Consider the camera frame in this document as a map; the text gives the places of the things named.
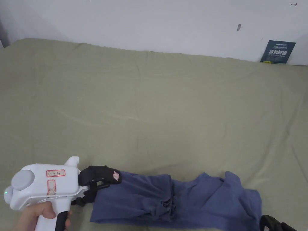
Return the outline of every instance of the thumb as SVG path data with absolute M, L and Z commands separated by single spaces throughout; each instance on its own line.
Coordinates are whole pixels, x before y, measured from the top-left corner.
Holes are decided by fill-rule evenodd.
M 33 205 L 31 209 L 33 209 L 33 212 L 37 217 L 40 215 L 43 215 L 43 217 L 48 219 L 53 219 L 56 217 L 56 213 L 54 212 L 50 201 Z

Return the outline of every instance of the hand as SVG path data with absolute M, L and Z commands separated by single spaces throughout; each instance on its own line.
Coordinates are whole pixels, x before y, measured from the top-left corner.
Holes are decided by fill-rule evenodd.
M 12 231 L 34 231 L 40 215 L 48 219 L 56 217 L 50 201 L 26 207 Z M 68 218 L 65 227 L 68 228 L 70 225 L 71 221 Z

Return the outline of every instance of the gray round button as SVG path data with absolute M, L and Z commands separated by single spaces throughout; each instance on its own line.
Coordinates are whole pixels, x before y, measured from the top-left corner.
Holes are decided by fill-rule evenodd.
M 21 170 L 15 174 L 12 179 L 12 187 L 15 190 L 21 191 L 28 188 L 34 181 L 34 173 L 31 170 Z

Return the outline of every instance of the red-bordered label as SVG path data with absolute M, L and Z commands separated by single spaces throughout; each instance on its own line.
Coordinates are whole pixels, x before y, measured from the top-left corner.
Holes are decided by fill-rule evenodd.
M 64 169 L 47 170 L 46 176 L 47 177 L 65 176 L 65 170 Z
M 54 196 L 56 195 L 57 188 L 56 188 L 56 181 L 55 180 L 48 180 L 47 181 L 47 196 Z
M 119 180 L 119 176 L 120 176 L 120 175 L 119 175 L 116 171 L 113 172 L 113 178 L 114 178 L 116 181 Z

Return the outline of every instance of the finger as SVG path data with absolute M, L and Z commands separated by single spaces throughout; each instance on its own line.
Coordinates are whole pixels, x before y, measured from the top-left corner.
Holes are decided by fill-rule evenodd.
M 66 219 L 65 221 L 65 227 L 68 228 L 71 226 L 71 220 L 70 219 Z
M 29 206 L 29 210 L 33 212 L 36 217 L 40 215 L 43 215 L 43 217 L 48 219 L 53 219 L 56 217 L 56 214 L 52 208 L 52 203 L 50 201 L 31 205 Z

